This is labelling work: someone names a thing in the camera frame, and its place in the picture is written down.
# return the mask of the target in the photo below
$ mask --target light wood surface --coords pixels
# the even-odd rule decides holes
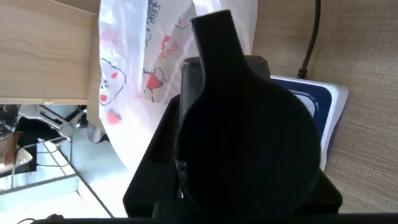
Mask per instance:
[[[92,13],[0,1],[0,103],[86,104]]]
[[[259,0],[254,54],[295,77],[312,32],[314,0]],[[347,86],[326,174],[341,212],[398,212],[398,1],[322,1],[309,79]]]

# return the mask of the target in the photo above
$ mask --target plastic bag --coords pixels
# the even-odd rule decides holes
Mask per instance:
[[[223,9],[251,54],[257,0],[101,1],[99,117],[132,174],[167,103],[180,93],[180,64],[198,55],[190,19]]]

